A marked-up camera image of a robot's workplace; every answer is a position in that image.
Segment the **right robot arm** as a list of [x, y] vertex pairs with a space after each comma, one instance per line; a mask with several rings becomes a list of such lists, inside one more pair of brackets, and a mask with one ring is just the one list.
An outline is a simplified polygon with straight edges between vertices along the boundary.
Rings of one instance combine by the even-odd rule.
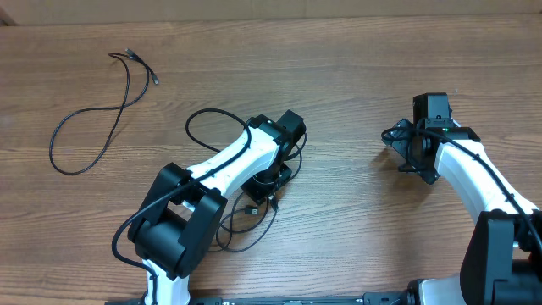
[[539, 304], [541, 211], [492, 164], [479, 136], [452, 117], [448, 96], [412, 99], [413, 119], [381, 134], [405, 160], [400, 172], [429, 185], [446, 179], [475, 228], [458, 274], [413, 280], [403, 292], [377, 296], [386, 304]]

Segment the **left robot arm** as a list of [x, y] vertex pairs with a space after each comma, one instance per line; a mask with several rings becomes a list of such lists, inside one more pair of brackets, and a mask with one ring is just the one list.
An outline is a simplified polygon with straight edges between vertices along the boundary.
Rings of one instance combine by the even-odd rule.
[[229, 196], [242, 189], [256, 204], [275, 204], [291, 178], [286, 161], [300, 155], [304, 119], [291, 110], [272, 121], [260, 114], [242, 125], [240, 137], [215, 156], [183, 169], [164, 166], [124, 230], [147, 272], [140, 304], [187, 304], [190, 274], [224, 222]]

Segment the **braided cable grey connector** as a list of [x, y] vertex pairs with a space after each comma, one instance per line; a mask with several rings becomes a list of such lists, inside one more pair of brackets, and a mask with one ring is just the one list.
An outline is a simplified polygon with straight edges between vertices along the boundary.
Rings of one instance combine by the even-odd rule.
[[273, 211], [277, 212], [279, 209], [278, 205], [278, 199], [275, 194], [271, 194], [268, 196], [268, 203], [272, 207]]

